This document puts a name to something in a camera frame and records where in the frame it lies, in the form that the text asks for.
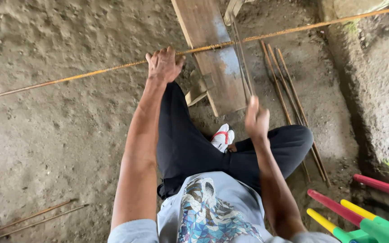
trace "sandy ground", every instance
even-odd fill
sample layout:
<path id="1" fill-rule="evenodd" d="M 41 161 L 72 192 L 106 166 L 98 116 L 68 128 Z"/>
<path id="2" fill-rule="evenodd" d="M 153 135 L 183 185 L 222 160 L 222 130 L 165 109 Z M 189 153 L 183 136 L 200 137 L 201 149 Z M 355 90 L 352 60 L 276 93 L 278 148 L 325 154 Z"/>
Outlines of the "sandy ground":
<path id="1" fill-rule="evenodd" d="M 226 1 L 220 1 L 220 8 L 224 12 Z M 237 19 L 247 37 L 313 23 L 317 12 L 309 0 L 260 0 L 244 5 Z M 333 199 L 348 198 L 349 181 L 357 171 L 353 161 L 358 146 L 327 44 L 316 31 L 265 42 L 284 53 L 333 183 L 326 187 L 308 155 L 312 182 L 307 182 L 301 168 L 288 179 L 303 220 L 309 229 L 321 230 L 305 213 L 313 207 L 339 226 L 352 229 L 305 194 L 312 188 Z M 169 44 L 187 49 L 170 0 L 1 0 L 0 92 L 141 60 L 146 52 Z M 259 43 L 250 42 L 247 47 L 256 93 L 271 111 L 271 128 L 285 125 Z M 188 75 L 193 69 L 188 58 L 177 79 L 184 92 L 190 87 Z M 10 241 L 107 239 L 120 159 L 146 75 L 147 66 L 139 65 L 0 98 L 0 225 L 71 198 L 79 200 L 71 207 L 90 204 L 13 234 Z M 190 113 L 205 134 L 212 135 L 227 122 L 235 128 L 237 140 L 246 138 L 243 111 L 215 118 L 204 99 Z"/>

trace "red plastic pipe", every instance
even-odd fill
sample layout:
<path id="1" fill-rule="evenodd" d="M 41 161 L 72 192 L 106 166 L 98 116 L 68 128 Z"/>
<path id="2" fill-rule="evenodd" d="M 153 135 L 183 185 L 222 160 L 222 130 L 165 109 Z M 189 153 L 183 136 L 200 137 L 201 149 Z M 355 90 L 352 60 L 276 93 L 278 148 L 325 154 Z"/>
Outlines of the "red plastic pipe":
<path id="1" fill-rule="evenodd" d="M 381 181 L 375 180 L 373 178 L 370 178 L 370 177 L 367 177 L 364 175 L 359 175 L 359 174 L 354 175 L 354 180 L 356 180 L 362 184 L 369 185 L 373 188 L 376 188 L 378 190 L 384 191 L 384 192 L 389 194 L 389 184 L 388 183 L 381 182 Z"/>
<path id="2" fill-rule="evenodd" d="M 337 213 L 338 215 L 342 216 L 344 219 L 349 221 L 352 224 L 355 224 L 356 226 L 360 227 L 361 221 L 364 219 L 364 217 L 354 213 L 353 211 L 343 207 L 339 203 L 335 202 L 334 200 L 330 199 L 327 196 L 324 196 L 320 194 L 319 192 L 315 190 L 307 190 L 307 194 L 311 196 L 316 201 L 322 203 L 325 207 L 331 209 L 333 212 Z"/>

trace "sleeve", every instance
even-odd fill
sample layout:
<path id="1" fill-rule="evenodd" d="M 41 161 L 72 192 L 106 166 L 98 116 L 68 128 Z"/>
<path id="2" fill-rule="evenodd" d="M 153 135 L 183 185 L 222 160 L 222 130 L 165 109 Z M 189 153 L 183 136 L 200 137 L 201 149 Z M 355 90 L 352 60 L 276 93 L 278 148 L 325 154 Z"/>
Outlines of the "sleeve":
<path id="1" fill-rule="evenodd" d="M 266 240 L 265 243 L 340 243 L 340 241 L 320 232 L 303 232 L 292 237 L 290 241 L 275 236 Z"/>
<path id="2" fill-rule="evenodd" d="M 108 243 L 158 243 L 157 224 L 151 219 L 138 219 L 116 226 Z"/>

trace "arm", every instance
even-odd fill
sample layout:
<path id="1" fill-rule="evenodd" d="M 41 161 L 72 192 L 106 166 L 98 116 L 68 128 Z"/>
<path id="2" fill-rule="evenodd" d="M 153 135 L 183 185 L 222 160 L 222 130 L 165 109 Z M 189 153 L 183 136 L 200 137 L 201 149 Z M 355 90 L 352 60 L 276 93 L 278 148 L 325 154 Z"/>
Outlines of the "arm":
<path id="1" fill-rule="evenodd" d="M 115 195 L 111 230 L 136 219 L 156 219 L 156 147 L 160 104 L 167 83 L 181 72 L 172 47 L 146 56 L 148 79 L 128 129 Z"/>
<path id="2" fill-rule="evenodd" d="M 252 97 L 247 109 L 246 131 L 251 137 L 258 157 L 262 204 L 266 217 L 277 235 L 290 240 L 295 234 L 306 232 L 307 229 L 271 153 L 267 138 L 269 118 L 269 111 L 260 108 L 257 97 Z"/>

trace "leg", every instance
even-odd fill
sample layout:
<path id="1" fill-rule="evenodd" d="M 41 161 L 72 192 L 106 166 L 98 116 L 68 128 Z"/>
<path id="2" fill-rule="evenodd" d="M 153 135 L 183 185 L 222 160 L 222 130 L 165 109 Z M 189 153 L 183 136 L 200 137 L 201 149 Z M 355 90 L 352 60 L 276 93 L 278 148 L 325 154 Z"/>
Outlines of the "leg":
<path id="1" fill-rule="evenodd" d="M 177 193 L 188 176 L 220 170 L 223 157 L 192 123 L 181 88 L 169 83 L 159 117 L 157 163 L 164 180 L 159 196 Z"/>
<path id="2" fill-rule="evenodd" d="M 268 132 L 271 151 L 284 178 L 302 162 L 313 144 L 313 134 L 305 126 L 291 125 Z M 254 150 L 240 152 L 240 148 L 253 147 L 250 139 L 236 143 L 237 152 L 230 155 L 230 173 L 235 179 L 260 192 L 259 167 Z"/>

